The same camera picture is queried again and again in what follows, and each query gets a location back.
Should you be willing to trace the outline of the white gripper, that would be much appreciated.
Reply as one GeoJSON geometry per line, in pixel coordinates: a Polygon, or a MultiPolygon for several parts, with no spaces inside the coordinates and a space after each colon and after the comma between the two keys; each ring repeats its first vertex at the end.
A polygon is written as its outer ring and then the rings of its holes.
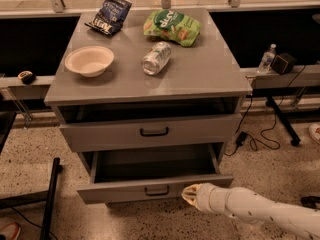
{"type": "Polygon", "coordinates": [[[190,205],[205,213],[230,215],[227,208],[227,188],[209,183],[193,184],[182,191],[182,198],[190,205]]]}

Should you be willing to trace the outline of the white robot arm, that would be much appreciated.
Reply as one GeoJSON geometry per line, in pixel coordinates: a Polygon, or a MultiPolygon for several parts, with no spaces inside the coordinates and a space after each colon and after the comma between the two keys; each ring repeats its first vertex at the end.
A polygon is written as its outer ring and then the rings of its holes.
{"type": "Polygon", "coordinates": [[[248,223],[270,222],[304,240],[320,240],[320,212],[267,199],[243,187],[222,188],[210,183],[193,184],[182,198],[205,213],[219,213],[248,223]]]}

